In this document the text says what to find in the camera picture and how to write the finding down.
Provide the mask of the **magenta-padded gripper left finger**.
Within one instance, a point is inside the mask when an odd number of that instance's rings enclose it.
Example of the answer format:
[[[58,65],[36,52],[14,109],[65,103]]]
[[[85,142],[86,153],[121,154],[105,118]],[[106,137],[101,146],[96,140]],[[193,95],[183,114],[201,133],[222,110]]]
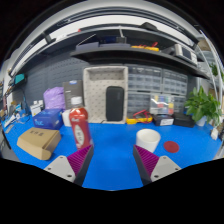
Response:
[[[82,186],[93,154],[94,147],[89,145],[68,157],[58,156],[44,170],[78,186]]]

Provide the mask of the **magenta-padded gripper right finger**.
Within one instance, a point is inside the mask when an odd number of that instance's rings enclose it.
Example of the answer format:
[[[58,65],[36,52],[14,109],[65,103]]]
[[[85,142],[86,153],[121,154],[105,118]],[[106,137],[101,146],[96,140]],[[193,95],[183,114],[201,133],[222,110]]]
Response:
[[[135,145],[133,156],[143,185],[150,184],[180,170],[180,167],[167,156],[157,156]]]

